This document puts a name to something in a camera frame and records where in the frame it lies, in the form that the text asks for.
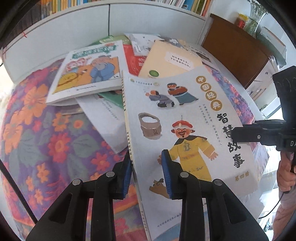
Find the person's right hand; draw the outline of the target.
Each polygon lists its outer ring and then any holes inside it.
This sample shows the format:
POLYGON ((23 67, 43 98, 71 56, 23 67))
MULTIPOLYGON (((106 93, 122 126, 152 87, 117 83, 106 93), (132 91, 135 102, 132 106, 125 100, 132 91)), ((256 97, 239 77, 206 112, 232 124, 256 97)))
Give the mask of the person's right hand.
POLYGON ((282 192, 288 192, 295 185, 295 173, 291 172, 292 160, 289 153, 280 152, 280 162, 276 173, 277 185, 282 192))

